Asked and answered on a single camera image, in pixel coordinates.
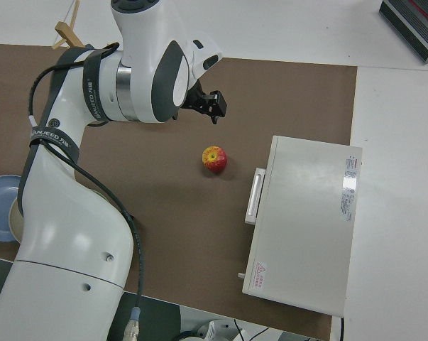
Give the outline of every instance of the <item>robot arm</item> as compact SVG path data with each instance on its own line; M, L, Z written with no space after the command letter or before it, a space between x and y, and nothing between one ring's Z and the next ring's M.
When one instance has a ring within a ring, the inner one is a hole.
M207 37L186 34L173 0L111 6L124 51L64 53L33 127L18 192L24 233L0 296L0 340L105 340L126 282L130 216L80 185L51 149L76 164L93 122L164 122L180 107L216 121L226 110L221 94L205 95L198 81L221 53ZM132 314L127 340L136 339L137 319Z

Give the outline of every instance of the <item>black cable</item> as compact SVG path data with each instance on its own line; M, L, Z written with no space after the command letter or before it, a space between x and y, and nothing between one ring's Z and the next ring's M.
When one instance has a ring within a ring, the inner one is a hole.
M119 47L119 43L112 43L109 44L107 46L104 47L104 49L106 51L104 51L101 54L101 58L106 58L109 55L113 54L114 52L116 52L116 50ZM84 65L84 61L81 60L79 62L73 62L73 63L68 63L68 64L59 64L59 65L53 65L47 69L45 69L44 71L42 71L39 76L37 76L37 78L35 79L32 87L31 87L31 91L29 92L29 98L28 98L28 115L29 116L33 116L33 101L34 101L34 94L35 91L37 90L37 86L38 83L40 83L40 81L50 72L52 71L58 71L58 70L69 70L69 69L75 69L77 67L82 67Z
M343 341L344 336L344 318L341 318L340 341Z
M132 232L133 238L136 243L136 251L138 253L138 267L139 267L139 275L138 275L138 292L136 294L136 302L135 306L138 307L140 303L141 296L143 295L143 279L144 279L144 258L143 258L143 250L141 247L141 239L140 235L138 233L138 229L135 226L135 223L133 222L133 218L128 213L127 209L125 208L124 204L115 196L114 193L110 191L103 183L98 181L93 175L85 171L83 168L78 166L73 160L63 156L61 153L56 151L47 141L40 139L39 140L42 145L54 156L59 158L62 162L66 163L73 169L75 169L78 173L92 181L95 185L97 185L100 189L102 189L110 198L114 201L114 203L119 208L119 212L122 214L124 219L127 221L128 226L130 227L130 230Z
M245 341L245 340L243 339L242 332L241 332L241 330L239 329L239 326L237 325L237 321L236 321L236 319L234 319L234 325L236 326L237 331L239 332L239 335L241 336L242 341ZM264 332L267 332L268 330L269 330L269 327L267 327L267 328L266 328L266 329L264 329L264 330L261 330L258 334L255 334L255 335L254 335L254 336L253 336L249 341L253 340L254 338L258 337L259 335L263 334Z
M242 341L245 341L245 340L243 339L242 332L241 332L241 330L239 329L239 326L237 325L237 321L236 321L236 319L234 319L234 324L236 325L237 331L239 332L239 335L241 336Z
M109 121L103 121L101 123L89 123L87 126L92 126L94 128L98 128L99 126L104 126L105 124L107 124Z
M251 340L253 340L255 337L257 337L257 336L259 336L259 335L261 335L261 334L263 334L264 332L267 332L269 330L269 327L267 327L266 329L264 329L262 332L259 332L258 334L256 334L255 336L253 336L251 339L250 339L250 341Z

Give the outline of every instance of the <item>blue plate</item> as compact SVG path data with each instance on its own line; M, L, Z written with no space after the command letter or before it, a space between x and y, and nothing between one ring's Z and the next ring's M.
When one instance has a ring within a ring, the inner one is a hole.
M0 242L15 240L9 229L9 210L18 195L20 176L0 176Z

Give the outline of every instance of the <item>brown mat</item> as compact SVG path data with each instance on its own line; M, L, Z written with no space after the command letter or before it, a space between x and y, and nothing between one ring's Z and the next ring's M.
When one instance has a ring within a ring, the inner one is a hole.
M0 175L21 174L28 91L61 52L0 45ZM242 294L237 273L246 270L253 235L243 222L251 181L255 168L267 164L272 136L349 144L355 81L355 67L225 59L202 79L204 91L219 89L228 102L218 125L181 110L165 124L86 130L80 165L141 224L145 295L329 339L330 316ZM35 112L45 93L39 91ZM228 153L221 175L202 166L211 145ZM0 243L0 258L13 259L16 250L16 243ZM136 281L134 260L126 289L134 291Z

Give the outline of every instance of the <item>apple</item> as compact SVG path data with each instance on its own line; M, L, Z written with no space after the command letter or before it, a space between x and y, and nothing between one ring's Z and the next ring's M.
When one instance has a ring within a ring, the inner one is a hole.
M223 149L217 146L207 147L202 152L202 163L213 173L220 173L228 162L228 157Z

